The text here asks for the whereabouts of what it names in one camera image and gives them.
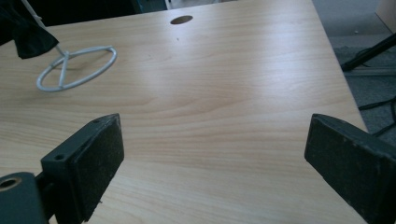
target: tripod leg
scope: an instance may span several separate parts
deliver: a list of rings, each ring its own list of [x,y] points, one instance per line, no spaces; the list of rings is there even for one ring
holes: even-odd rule
[[[391,47],[396,45],[396,34],[391,35],[390,37],[386,38],[385,40],[379,42],[372,48],[366,50],[363,52],[361,55],[355,57],[354,59],[343,63],[341,65],[341,68],[343,69],[344,72],[351,71],[357,66],[359,66],[362,63],[365,63],[369,61],[370,59],[374,58],[376,55],[384,52],[387,49],[390,49]]]

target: wood grain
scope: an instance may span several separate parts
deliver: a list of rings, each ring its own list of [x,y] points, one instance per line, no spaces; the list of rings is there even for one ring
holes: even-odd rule
[[[170,24],[183,15],[193,19]],[[49,30],[63,49],[112,45],[119,57],[81,87],[45,93],[35,79],[56,50],[20,60],[12,42],[1,46],[0,175],[37,175],[39,160],[86,122],[120,113],[126,158],[90,223],[364,223],[304,160],[313,113],[364,129],[311,1]],[[74,60],[69,78],[107,59]]]

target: circular wire base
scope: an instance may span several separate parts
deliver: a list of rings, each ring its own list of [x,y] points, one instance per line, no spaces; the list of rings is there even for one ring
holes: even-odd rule
[[[106,51],[113,53],[113,56],[111,57],[111,59],[103,67],[101,67],[96,72],[94,72],[86,77],[83,77],[79,80],[76,80],[76,81],[68,83],[68,84],[64,84],[65,73],[67,70],[67,62],[69,59],[75,58],[82,54],[87,54],[87,53],[96,52],[96,51],[100,51],[100,50],[106,50]],[[37,79],[36,85],[42,91],[65,91],[65,90],[74,88],[76,86],[79,86],[81,84],[84,84],[95,77],[98,77],[99,75],[104,73],[116,61],[116,59],[117,59],[117,52],[111,46],[93,47],[93,48],[78,50],[78,51],[72,52],[72,53],[65,52],[65,55],[56,59],[43,71],[43,73],[41,73],[41,75]],[[55,67],[57,67],[61,63],[63,64],[63,68],[62,68],[62,72],[61,72],[61,76],[60,76],[60,80],[59,80],[59,85],[57,87],[43,86],[44,78],[50,73],[50,71],[52,71]]]

